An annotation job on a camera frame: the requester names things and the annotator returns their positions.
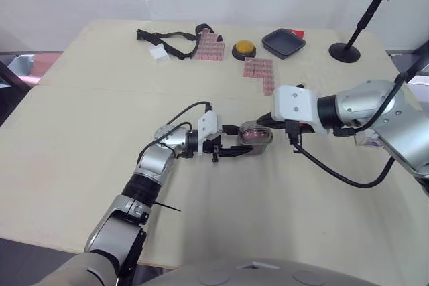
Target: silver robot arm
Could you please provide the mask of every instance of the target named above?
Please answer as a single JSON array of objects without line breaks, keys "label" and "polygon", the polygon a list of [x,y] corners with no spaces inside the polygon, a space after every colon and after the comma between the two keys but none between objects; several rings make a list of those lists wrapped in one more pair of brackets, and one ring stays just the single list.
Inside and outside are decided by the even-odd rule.
[{"label": "silver robot arm", "polygon": [[337,137],[348,137],[373,130],[381,146],[392,156],[383,176],[397,161],[429,194],[429,116],[407,102],[403,81],[402,77],[395,82],[369,80],[326,97],[305,88],[280,86],[274,92],[272,112],[259,118],[258,123],[285,129],[290,143],[324,171],[327,167],[299,147],[302,133],[326,135],[332,129]]},{"label": "silver robot arm", "polygon": [[[158,129],[155,139],[174,128]],[[82,254],[72,257],[37,285],[114,286],[126,278],[140,256],[146,224],[175,156],[186,148],[190,134],[180,127],[160,143],[150,145],[139,158],[122,194],[116,196],[90,235]]]}]

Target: black stand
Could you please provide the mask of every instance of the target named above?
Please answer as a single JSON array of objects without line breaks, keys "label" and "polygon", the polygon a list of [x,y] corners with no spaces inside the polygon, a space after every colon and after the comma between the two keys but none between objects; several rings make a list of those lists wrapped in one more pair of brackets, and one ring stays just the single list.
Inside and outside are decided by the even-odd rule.
[{"label": "black stand", "polygon": [[364,30],[371,21],[371,18],[374,16],[378,6],[380,6],[381,1],[382,0],[373,0],[371,2],[367,11],[363,14],[361,20],[357,24],[357,28],[347,44],[335,43],[329,47],[329,54],[333,58],[344,63],[354,63],[361,57],[359,50],[352,45],[355,42],[357,36],[359,36],[361,31]]}]

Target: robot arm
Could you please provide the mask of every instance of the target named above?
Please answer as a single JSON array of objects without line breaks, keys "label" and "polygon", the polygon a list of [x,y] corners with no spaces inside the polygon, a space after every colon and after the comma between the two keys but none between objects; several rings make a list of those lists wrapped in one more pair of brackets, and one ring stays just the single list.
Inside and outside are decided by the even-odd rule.
[{"label": "robot arm", "polygon": [[[302,133],[326,135],[333,129],[337,137],[347,137],[366,129],[373,130],[379,144],[392,156],[383,176],[395,160],[428,193],[429,117],[406,101],[402,82],[400,77],[395,83],[369,80],[351,90],[326,97],[318,97],[304,88],[281,86],[275,90],[272,113],[259,118],[258,123],[285,129],[295,146]],[[302,148],[297,149],[326,171],[327,167],[321,166],[316,158]]]}]

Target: black cable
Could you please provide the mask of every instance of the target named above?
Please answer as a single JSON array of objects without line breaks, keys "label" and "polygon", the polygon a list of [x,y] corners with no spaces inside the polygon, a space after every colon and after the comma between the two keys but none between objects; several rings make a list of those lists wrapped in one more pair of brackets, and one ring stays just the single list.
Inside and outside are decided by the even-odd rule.
[{"label": "black cable", "polygon": [[381,172],[381,174],[378,176],[377,179],[375,179],[374,181],[368,182],[367,184],[361,184],[359,182],[355,182],[355,181],[350,180],[350,179],[348,179],[346,177],[343,177],[341,174],[339,174],[339,173],[335,172],[334,170],[330,169],[325,164],[323,164],[322,162],[320,162],[319,160],[317,160],[315,157],[313,157],[311,154],[309,154],[309,152],[307,152],[299,144],[295,143],[294,147],[299,152],[301,152],[303,155],[305,155],[311,162],[315,163],[320,169],[322,169],[325,172],[329,173],[330,175],[332,175],[336,179],[341,180],[342,182],[345,182],[346,184],[349,184],[349,185],[351,185],[353,187],[357,187],[357,188],[372,188],[372,187],[375,187],[377,184],[380,184],[386,178],[386,176],[389,173],[389,171],[390,171],[393,163],[395,162],[395,159],[391,157],[389,159],[389,161],[386,163],[383,171]]},{"label": "black cable", "polygon": [[377,112],[375,112],[375,114],[369,119],[368,122],[366,122],[363,126],[358,127],[354,130],[355,133],[368,129],[380,117],[380,115],[384,112],[386,107],[389,105],[390,101],[395,97],[397,92],[400,90],[402,84],[404,83],[404,80],[405,80],[404,75],[399,74],[397,76],[397,78],[395,79],[395,86],[392,88],[389,95],[384,100],[383,104],[381,104]]},{"label": "black cable", "polygon": [[212,109],[212,105],[209,102],[206,102],[206,101],[197,102],[197,103],[194,103],[194,104],[188,106],[187,108],[185,108],[183,111],[181,111],[179,114],[177,114],[173,119],[169,120],[167,122],[167,124],[173,123],[178,117],[183,115],[185,112],[189,111],[192,107],[195,107],[197,105],[202,105],[202,104],[206,105],[206,112]]},{"label": "black cable", "polygon": [[190,122],[181,122],[177,124],[173,129],[169,130],[166,134],[162,135],[161,137],[158,137],[156,140],[153,140],[151,143],[146,145],[143,150],[140,151],[139,157],[137,158],[137,164],[139,164],[141,157],[143,157],[143,154],[145,154],[146,150],[149,149],[152,145],[159,143],[160,141],[164,140],[168,135],[172,134],[175,130],[177,130],[182,125],[189,125],[190,130],[192,130],[192,124]]}]

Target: black strap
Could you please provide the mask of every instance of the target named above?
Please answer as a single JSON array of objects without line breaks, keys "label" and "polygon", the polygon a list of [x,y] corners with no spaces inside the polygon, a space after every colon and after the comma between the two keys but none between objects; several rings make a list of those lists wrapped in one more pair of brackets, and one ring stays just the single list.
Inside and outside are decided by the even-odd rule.
[{"label": "black strap", "polygon": [[[153,45],[159,45],[163,44],[164,49],[167,53],[171,55],[175,55],[179,60],[184,60],[185,58],[189,57],[192,58],[193,55],[195,55],[196,50],[198,48],[198,44],[200,43],[200,33],[203,29],[210,30],[211,33],[214,33],[213,29],[207,25],[206,23],[202,23],[201,25],[198,25],[195,27],[195,35],[192,35],[191,33],[182,33],[181,31],[177,31],[174,33],[149,33],[145,30],[138,29],[137,30],[137,39],[138,40],[146,40],[148,42],[151,42]],[[161,38],[170,38],[172,36],[182,36],[186,38],[187,40],[196,41],[194,49],[187,54],[184,54],[180,50],[177,50],[171,45],[168,45],[164,40]]]}]

